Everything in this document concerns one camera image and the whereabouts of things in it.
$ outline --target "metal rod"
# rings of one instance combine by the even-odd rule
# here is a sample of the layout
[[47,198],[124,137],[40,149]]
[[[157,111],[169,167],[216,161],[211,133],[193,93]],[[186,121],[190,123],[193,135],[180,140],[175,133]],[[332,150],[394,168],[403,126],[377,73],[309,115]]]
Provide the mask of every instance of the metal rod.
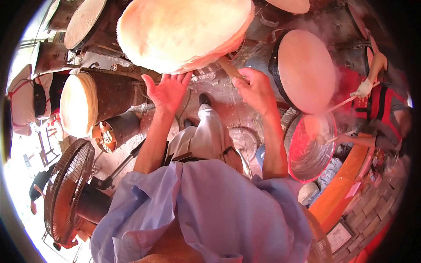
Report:
[[127,164],[129,164],[129,162],[133,159],[136,158],[137,155],[139,154],[140,148],[142,148],[143,143],[145,142],[146,139],[144,139],[138,146],[136,146],[136,148],[134,148],[129,156],[127,156],[127,158],[114,170],[114,172],[112,172],[112,174],[109,176],[111,177],[111,179],[116,178],[116,176],[124,169],[124,167],[127,166]]

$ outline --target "fan stand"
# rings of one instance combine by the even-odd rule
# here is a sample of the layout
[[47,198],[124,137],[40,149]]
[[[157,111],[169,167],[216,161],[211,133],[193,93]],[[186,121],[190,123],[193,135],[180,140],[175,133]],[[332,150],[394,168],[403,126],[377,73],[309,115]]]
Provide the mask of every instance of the fan stand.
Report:
[[145,142],[145,139],[138,146],[136,146],[133,150],[131,150],[129,156],[105,180],[101,180],[98,177],[94,176],[91,179],[90,185],[92,185],[93,187],[95,187],[98,190],[106,190],[110,187],[111,187],[111,189],[113,189],[114,188],[114,184],[113,184],[114,179],[124,169],[124,167],[126,167],[127,164],[129,164],[129,162],[132,159],[137,157],[137,155],[139,154],[140,148],[142,148],[142,145],[143,145],[144,142]]

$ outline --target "dough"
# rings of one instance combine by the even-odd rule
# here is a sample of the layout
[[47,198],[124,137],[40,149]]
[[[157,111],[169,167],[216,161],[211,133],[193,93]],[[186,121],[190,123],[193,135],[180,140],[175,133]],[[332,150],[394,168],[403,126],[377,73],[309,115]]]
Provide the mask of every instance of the dough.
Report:
[[335,68],[325,44],[306,30],[291,30],[281,40],[278,70],[283,89],[301,111],[322,112],[335,90]]
[[63,129],[77,138],[87,137],[98,118],[96,85],[87,73],[70,75],[60,100]]
[[64,45],[74,49],[89,33],[102,13],[107,0],[85,0],[70,19],[64,35]]
[[294,14],[304,14],[310,10],[309,0],[266,0],[279,9]]
[[134,0],[117,40],[135,65],[181,74],[238,49],[253,17],[251,0]]

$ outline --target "cable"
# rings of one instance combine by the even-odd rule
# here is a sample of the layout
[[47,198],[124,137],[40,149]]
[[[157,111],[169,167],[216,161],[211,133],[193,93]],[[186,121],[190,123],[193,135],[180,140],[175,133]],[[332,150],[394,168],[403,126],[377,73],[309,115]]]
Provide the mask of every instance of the cable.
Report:
[[241,120],[240,120],[240,114],[239,114],[239,112],[238,112],[238,108],[237,108],[237,104],[235,103],[235,99],[234,99],[234,92],[233,92],[233,89],[234,89],[234,85],[232,84],[232,82],[231,81],[229,81],[229,85],[231,86],[231,96],[232,96],[232,101],[234,102],[234,106],[235,106],[235,109],[236,109],[236,111],[237,111],[237,117],[238,117],[238,122],[239,122],[239,124],[240,124],[240,130],[241,130],[241,134],[242,134],[242,139],[243,139],[243,141],[244,141],[244,149],[245,149],[245,154],[247,155],[247,167],[248,167],[248,170],[250,171],[250,180],[253,178],[253,174],[252,174],[252,171],[251,171],[251,168],[250,168],[250,163],[249,163],[249,161],[248,161],[248,151],[247,151],[247,144],[245,143],[245,136],[244,136],[244,132],[243,132],[243,130],[242,130],[242,125],[241,125]]
[[180,116],[177,116],[177,114],[176,114],[176,121],[177,121],[177,123],[178,123],[178,125],[179,125],[179,130],[181,130],[180,118],[183,116],[183,113],[184,113],[184,111],[186,110],[187,105],[188,105],[188,104],[189,104],[189,102],[190,102],[190,97],[191,97],[191,95],[192,95],[192,89],[190,89],[190,91],[189,91],[189,98],[187,99],[186,106],[184,106],[184,109],[183,109],[183,111],[181,112]]

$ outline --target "shirt sleeve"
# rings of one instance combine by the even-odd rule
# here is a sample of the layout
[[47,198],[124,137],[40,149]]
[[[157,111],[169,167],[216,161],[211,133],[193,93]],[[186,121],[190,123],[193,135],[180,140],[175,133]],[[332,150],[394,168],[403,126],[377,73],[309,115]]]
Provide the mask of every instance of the shirt sleeve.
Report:
[[380,148],[382,150],[390,150],[394,151],[396,150],[397,145],[394,145],[389,138],[387,138],[384,135],[377,135],[376,136],[376,147]]

